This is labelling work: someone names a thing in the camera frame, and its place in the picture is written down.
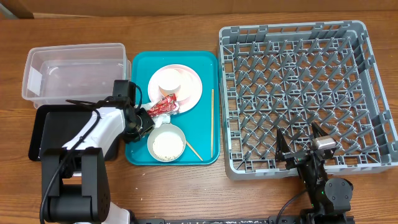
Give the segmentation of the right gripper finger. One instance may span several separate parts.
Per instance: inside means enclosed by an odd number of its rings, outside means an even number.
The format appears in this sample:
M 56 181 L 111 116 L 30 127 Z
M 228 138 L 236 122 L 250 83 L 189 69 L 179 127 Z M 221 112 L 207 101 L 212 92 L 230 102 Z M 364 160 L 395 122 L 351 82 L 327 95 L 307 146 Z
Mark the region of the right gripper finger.
M 290 153 L 290 148 L 284 138 L 284 135 L 280 129 L 277 130 L 277 137 L 276 137 L 276 142 L 277 142 L 277 148 L 275 150 L 275 154 L 277 156 L 283 155 L 283 153 Z
M 326 131 L 324 131 L 316 122 L 313 121 L 311 125 L 312 125 L 313 138 L 329 136 L 329 134 Z

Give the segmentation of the red snack wrapper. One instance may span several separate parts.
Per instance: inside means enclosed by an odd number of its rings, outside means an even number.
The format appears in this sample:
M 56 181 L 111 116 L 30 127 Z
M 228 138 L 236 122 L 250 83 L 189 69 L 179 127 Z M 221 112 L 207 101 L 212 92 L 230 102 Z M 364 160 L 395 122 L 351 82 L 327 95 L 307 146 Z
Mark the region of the red snack wrapper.
M 152 118 L 160 115 L 172 115 L 179 113 L 179 103 L 175 93 L 169 94 L 158 101 L 153 107 L 147 110 Z

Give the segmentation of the white bowl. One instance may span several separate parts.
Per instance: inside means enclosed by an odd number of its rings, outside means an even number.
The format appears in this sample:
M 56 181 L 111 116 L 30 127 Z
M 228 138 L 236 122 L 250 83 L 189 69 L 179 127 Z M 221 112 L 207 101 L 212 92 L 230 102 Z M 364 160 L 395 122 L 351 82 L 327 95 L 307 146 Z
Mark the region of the white bowl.
M 159 162 L 177 160 L 184 152 L 186 139 L 183 131 L 173 124 L 155 128 L 147 139 L 150 155 Z

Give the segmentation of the white napkin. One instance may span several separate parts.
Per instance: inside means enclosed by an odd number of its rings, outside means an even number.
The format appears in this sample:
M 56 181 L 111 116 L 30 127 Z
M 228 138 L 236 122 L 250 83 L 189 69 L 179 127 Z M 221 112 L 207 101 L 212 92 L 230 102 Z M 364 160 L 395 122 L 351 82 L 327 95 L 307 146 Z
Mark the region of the white napkin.
M 170 110 L 164 106 L 156 106 L 155 103 L 146 103 L 141 106 L 152 118 L 155 128 L 159 128 L 162 124 L 170 123 Z

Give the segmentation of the white rice pile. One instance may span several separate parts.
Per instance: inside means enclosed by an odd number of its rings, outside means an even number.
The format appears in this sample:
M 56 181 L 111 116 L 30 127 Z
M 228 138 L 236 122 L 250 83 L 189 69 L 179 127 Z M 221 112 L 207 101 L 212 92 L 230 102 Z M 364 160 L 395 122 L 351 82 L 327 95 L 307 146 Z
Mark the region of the white rice pile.
M 162 161 L 172 161 L 184 150 L 184 144 L 179 135 L 171 132 L 159 134 L 153 143 L 154 154 Z

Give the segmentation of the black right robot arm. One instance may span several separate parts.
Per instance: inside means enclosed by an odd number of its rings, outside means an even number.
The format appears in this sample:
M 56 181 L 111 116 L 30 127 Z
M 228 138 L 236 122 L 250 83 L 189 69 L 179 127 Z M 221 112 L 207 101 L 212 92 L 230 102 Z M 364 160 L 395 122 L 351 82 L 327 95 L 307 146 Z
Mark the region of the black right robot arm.
M 354 218 L 346 214 L 351 210 L 353 184 L 347 179 L 329 178 L 324 167 L 325 161 L 334 156 L 337 143 L 315 122 L 312 133 L 309 149 L 291 152 L 282 131 L 277 130 L 275 159 L 285 162 L 287 170 L 296 168 L 305 189 L 284 204 L 274 222 L 354 224 Z M 312 207 L 294 217 L 283 216 L 284 210 L 305 193 Z

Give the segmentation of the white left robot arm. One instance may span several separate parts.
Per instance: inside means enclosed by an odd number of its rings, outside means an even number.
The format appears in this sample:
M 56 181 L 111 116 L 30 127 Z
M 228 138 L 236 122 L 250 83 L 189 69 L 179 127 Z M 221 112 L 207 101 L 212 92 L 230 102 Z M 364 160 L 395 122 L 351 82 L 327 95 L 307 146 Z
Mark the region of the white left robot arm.
M 111 201 L 105 155 L 123 136 L 137 142 L 154 127 L 144 108 L 130 104 L 76 105 L 91 112 L 90 120 L 70 141 L 41 156 L 41 223 L 137 223 L 130 210 Z

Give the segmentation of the cream cup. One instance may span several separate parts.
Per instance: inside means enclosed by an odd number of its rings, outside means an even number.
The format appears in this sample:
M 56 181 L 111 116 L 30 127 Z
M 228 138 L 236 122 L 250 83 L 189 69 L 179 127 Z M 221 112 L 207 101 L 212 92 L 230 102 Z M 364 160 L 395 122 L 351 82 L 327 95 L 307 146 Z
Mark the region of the cream cup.
M 160 72 L 159 90 L 162 95 L 176 94 L 181 87 L 181 74 L 176 69 L 167 68 Z

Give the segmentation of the wooden chopstick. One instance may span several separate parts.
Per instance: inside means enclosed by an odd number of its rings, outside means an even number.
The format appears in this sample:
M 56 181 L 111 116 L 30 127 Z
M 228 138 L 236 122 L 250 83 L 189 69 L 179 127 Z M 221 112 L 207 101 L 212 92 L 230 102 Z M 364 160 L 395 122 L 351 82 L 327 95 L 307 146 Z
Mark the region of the wooden chopstick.
M 213 158 L 213 149 L 214 149 L 214 98 L 215 91 L 211 90 L 211 158 Z
M 191 151 L 199 158 L 199 160 L 203 161 L 203 158 L 197 153 L 197 151 L 192 147 L 192 145 L 186 141 L 186 145 L 191 149 Z

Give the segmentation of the pink small bowl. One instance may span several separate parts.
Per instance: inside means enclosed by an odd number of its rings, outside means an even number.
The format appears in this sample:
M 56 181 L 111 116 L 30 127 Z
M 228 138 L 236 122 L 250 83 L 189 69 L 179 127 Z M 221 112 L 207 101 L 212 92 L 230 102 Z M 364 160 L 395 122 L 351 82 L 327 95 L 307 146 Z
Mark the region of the pink small bowl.
M 181 74 L 181 87 L 180 90 L 175 95 L 178 101 L 183 101 L 190 96 L 189 88 L 192 85 L 192 79 L 190 74 L 185 70 L 179 68 L 173 68 L 173 69 L 176 69 Z M 158 81 L 158 86 L 159 86 L 159 75 L 156 78 L 156 80 Z

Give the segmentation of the pink plate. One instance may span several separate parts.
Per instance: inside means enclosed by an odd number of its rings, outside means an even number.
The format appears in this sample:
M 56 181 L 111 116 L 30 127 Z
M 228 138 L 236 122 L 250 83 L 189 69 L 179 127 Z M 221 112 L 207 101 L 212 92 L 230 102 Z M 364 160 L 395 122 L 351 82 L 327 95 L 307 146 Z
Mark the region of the pink plate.
M 174 94 L 180 107 L 179 113 L 192 109 L 199 102 L 202 91 L 203 85 L 198 74 L 181 64 L 166 65 L 158 69 L 147 86 L 149 99 L 153 103 Z

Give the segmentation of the teal serving tray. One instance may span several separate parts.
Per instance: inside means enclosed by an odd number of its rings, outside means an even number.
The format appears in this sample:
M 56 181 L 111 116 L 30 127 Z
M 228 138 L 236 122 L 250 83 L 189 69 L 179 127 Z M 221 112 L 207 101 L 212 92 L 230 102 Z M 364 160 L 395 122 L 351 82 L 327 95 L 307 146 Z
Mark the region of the teal serving tray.
M 136 166 L 204 166 L 214 163 L 220 154 L 220 100 L 218 84 L 218 62 L 214 54 L 207 51 L 151 51 L 141 52 L 132 61 L 131 81 L 142 90 L 142 102 L 150 102 L 147 92 L 149 80 L 158 69 L 171 64 L 192 68 L 200 77 L 203 91 L 199 102 L 189 111 L 171 116 L 171 123 L 179 127 L 187 141 L 203 158 L 187 147 L 184 153 L 172 162 L 159 162 L 149 153 L 147 138 L 126 144 L 126 159 Z M 211 90 L 214 98 L 214 149 L 211 158 Z

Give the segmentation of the grey dish rack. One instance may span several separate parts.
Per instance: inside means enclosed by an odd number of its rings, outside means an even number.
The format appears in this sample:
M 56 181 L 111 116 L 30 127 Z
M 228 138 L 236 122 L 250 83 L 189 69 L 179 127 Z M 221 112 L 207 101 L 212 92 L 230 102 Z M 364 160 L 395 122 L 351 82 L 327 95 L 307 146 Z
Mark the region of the grey dish rack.
M 228 26 L 218 34 L 224 164 L 233 180 L 294 176 L 277 132 L 308 149 L 311 124 L 336 140 L 329 174 L 397 165 L 397 131 L 361 21 Z

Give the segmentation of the black plastic tray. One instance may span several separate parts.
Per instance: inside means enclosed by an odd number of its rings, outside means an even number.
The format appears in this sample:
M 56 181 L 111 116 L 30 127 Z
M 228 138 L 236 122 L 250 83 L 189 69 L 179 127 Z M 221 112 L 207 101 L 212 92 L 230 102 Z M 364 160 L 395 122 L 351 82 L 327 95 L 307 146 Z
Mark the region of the black plastic tray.
M 96 135 L 105 128 L 106 113 L 101 108 L 90 110 L 78 105 L 42 105 L 36 111 L 28 158 L 40 161 L 47 149 L 70 149 L 82 137 L 100 115 L 95 129 L 77 147 L 77 152 L 89 147 L 99 148 L 106 161 L 112 161 L 118 156 L 119 138 Z

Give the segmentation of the clear plastic bin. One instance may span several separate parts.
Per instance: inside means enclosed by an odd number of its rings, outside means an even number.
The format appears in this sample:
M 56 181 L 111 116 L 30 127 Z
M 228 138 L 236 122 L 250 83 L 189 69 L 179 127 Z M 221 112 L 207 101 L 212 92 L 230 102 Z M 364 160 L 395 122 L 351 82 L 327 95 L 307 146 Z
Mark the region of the clear plastic bin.
M 35 108 L 67 100 L 97 102 L 113 93 L 115 80 L 130 78 L 122 43 L 36 47 L 25 63 L 22 97 Z

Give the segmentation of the cardboard backdrop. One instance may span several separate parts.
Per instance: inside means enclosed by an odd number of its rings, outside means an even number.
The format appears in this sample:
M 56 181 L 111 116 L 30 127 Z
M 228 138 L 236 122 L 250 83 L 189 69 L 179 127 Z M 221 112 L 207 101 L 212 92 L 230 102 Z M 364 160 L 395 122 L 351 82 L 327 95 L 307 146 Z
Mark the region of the cardboard backdrop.
M 2 0 L 19 18 L 170 16 L 277 12 L 393 11 L 396 0 Z

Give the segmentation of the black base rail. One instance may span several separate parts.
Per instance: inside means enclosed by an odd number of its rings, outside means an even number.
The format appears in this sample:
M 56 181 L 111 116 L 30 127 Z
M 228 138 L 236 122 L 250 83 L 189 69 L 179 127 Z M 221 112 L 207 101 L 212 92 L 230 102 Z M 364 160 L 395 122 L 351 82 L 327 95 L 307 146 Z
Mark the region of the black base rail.
M 306 223 L 301 221 L 300 216 L 286 215 L 279 218 L 278 223 L 281 224 L 299 224 Z M 277 216 L 269 216 L 268 218 L 238 218 L 238 219 L 188 219 L 188 220 L 165 220 L 163 218 L 141 218 L 137 219 L 135 223 L 139 224 L 275 224 Z M 343 220 L 326 221 L 320 219 L 320 222 L 316 223 L 348 223 L 354 224 L 354 217 L 346 217 L 346 222 Z

